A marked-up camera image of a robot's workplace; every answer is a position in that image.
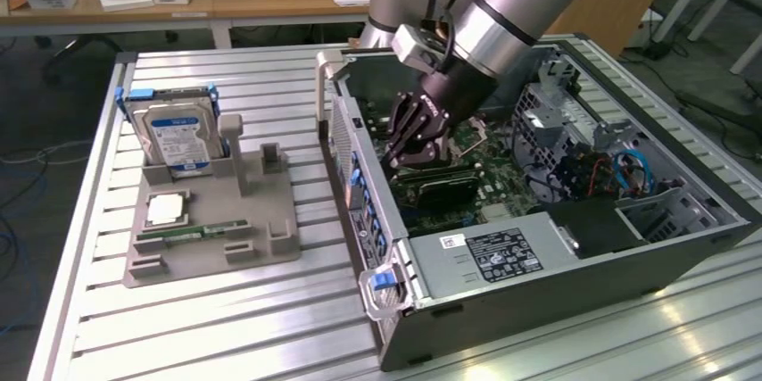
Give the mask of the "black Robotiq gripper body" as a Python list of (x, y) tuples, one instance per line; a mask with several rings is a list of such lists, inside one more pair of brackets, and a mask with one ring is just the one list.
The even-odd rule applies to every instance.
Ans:
[(444, 71), (422, 77), (421, 86), (438, 111), (448, 114), (448, 126), (456, 127), (480, 109), (494, 93), (498, 81), (456, 57)]

